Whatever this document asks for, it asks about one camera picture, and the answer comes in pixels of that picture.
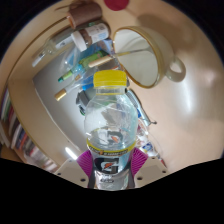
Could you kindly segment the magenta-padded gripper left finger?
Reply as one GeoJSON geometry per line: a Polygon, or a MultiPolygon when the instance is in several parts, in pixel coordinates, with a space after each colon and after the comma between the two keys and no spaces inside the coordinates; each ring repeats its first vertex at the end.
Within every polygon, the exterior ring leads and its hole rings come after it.
{"type": "Polygon", "coordinates": [[[55,175],[83,188],[93,189],[95,177],[91,153],[85,151],[76,160],[66,160],[55,175]]]}

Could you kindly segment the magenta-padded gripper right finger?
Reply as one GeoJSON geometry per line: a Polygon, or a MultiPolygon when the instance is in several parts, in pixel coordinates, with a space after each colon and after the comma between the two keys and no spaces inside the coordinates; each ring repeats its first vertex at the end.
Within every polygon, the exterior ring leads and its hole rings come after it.
{"type": "Polygon", "coordinates": [[[169,174],[168,169],[157,157],[149,157],[135,148],[130,160],[130,189],[141,188],[169,174]]]}

